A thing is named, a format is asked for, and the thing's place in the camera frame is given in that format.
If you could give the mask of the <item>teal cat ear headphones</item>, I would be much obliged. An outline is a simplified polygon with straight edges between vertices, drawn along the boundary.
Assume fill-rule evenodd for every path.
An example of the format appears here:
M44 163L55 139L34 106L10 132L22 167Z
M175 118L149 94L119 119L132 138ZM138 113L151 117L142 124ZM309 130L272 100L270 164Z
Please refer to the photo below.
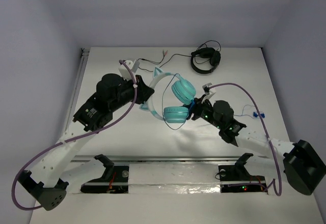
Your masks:
M196 96L195 87L179 73L164 72L155 67L149 87L162 89L161 98L151 96L140 105L140 110L149 112L167 124L184 124L188 118L189 105Z

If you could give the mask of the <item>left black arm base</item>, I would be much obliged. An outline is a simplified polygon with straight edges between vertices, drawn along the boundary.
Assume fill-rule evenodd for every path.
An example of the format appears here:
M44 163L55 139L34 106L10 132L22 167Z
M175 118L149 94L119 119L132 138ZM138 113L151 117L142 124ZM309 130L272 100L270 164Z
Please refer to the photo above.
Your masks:
M101 162L104 167L101 177L84 183L80 191L82 193L128 193L129 166L115 164L103 154L96 155L95 160Z

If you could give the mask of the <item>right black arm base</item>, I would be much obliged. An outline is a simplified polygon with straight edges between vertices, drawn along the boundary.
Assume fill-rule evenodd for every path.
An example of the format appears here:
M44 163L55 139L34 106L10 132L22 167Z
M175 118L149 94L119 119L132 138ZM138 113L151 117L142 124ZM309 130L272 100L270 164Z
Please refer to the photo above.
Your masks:
M215 179L221 183L221 193L268 192L264 176L250 175L245 164L252 153L244 153L235 164L220 165Z

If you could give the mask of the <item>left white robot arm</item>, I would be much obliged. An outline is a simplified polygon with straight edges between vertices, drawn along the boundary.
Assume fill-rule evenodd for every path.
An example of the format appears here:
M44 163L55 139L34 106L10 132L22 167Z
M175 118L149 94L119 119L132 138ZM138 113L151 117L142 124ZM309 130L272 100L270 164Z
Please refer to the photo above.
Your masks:
M97 83L93 95L77 110L72 122L58 142L40 152L30 169L29 163L19 171L12 185L20 185L39 203L38 208L50 211L67 194L68 181L61 179L70 161L96 134L119 123L136 104L143 104L154 94L151 85L140 75L106 74Z

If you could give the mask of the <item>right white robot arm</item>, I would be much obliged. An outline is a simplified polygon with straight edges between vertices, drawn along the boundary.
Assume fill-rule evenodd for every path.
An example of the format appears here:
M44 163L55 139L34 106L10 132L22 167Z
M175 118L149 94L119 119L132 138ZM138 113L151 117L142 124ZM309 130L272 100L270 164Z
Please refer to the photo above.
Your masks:
M264 176L286 182L303 195L311 195L325 176L325 164L309 142L286 142L250 130L234 119L234 111L226 101L211 104L196 98L189 105L189 114L193 121L203 119L216 127L226 143L249 150L234 166L236 176L242 180Z

